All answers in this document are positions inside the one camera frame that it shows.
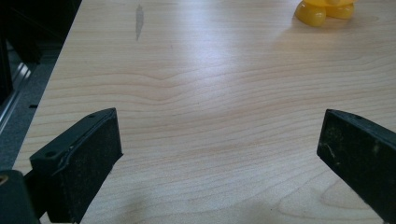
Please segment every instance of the yellow object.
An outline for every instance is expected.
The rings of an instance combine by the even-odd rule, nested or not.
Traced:
[[[303,0],[295,16],[310,26],[321,26],[326,16],[347,20],[352,17],[357,0]]]

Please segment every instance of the wood grain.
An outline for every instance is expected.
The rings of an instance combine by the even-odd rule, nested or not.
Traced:
[[[83,223],[382,223],[316,148],[326,108],[396,131],[396,2],[321,28],[298,3],[84,0],[14,168],[115,106],[125,155]]]

